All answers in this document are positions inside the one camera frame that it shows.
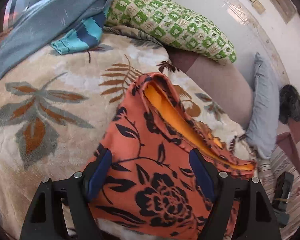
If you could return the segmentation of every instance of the teal and navy striped fabric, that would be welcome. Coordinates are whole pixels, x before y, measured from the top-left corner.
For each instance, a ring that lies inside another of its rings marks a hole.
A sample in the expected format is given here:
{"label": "teal and navy striped fabric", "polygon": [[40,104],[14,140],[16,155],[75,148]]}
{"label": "teal and navy striped fabric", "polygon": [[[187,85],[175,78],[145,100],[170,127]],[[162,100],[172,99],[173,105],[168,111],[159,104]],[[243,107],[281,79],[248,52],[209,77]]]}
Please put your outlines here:
{"label": "teal and navy striped fabric", "polygon": [[51,46],[61,55],[80,52],[93,48],[99,44],[102,28],[106,21],[109,7],[103,12],[81,21],[64,37],[51,43]]}

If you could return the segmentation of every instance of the black fur object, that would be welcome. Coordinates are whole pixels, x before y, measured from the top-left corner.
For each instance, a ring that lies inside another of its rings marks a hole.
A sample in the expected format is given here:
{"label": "black fur object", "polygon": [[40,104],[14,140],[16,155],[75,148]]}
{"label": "black fur object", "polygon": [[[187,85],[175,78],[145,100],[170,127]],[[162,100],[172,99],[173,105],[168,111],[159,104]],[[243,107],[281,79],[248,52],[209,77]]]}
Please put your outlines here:
{"label": "black fur object", "polygon": [[287,124],[289,118],[300,122],[300,95],[292,85],[280,90],[280,122]]}

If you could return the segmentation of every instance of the white wall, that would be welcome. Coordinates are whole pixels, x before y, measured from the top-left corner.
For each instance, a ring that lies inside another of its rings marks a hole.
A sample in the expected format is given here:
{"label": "white wall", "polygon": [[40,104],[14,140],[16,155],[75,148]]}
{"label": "white wall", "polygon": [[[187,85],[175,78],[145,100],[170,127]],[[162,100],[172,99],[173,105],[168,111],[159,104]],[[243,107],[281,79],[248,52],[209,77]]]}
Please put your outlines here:
{"label": "white wall", "polygon": [[239,0],[258,20],[276,47],[288,77],[300,93],[300,16],[285,24],[270,0],[259,0],[266,11],[259,15],[249,0]]}

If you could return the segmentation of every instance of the beige blanket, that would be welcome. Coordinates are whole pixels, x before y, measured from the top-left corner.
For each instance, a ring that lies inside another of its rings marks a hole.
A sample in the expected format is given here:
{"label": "beige blanket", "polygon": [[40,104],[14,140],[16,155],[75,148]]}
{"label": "beige blanket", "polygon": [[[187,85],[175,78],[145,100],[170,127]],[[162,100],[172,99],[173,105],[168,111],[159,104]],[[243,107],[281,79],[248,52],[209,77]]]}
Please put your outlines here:
{"label": "beige blanket", "polygon": [[[184,73],[168,71],[168,54],[151,36],[121,26],[106,28],[99,46],[86,52],[60,56],[47,45],[0,80],[0,224],[6,232],[19,238],[41,179],[66,179],[78,171],[133,79],[158,69],[176,85],[192,117],[209,125],[237,157],[254,158],[244,140],[233,143],[244,133],[240,125]],[[69,212],[65,217],[71,226]],[[122,239],[140,238],[106,221],[100,227]]]}

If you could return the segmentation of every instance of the blue garment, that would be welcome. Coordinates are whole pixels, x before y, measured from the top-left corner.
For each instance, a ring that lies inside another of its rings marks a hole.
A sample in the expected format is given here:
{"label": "blue garment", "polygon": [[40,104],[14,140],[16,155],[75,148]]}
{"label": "blue garment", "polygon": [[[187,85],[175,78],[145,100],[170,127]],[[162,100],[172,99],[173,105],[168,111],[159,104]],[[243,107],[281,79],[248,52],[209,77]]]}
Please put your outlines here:
{"label": "blue garment", "polygon": [[76,28],[70,30],[64,37],[53,41],[51,46],[61,55],[97,46],[102,36],[102,28],[105,24],[108,10],[109,7],[97,15],[82,20]]}
{"label": "blue garment", "polygon": [[79,28],[81,20],[103,13],[112,1],[42,0],[31,6],[0,44],[0,79],[58,35]]}

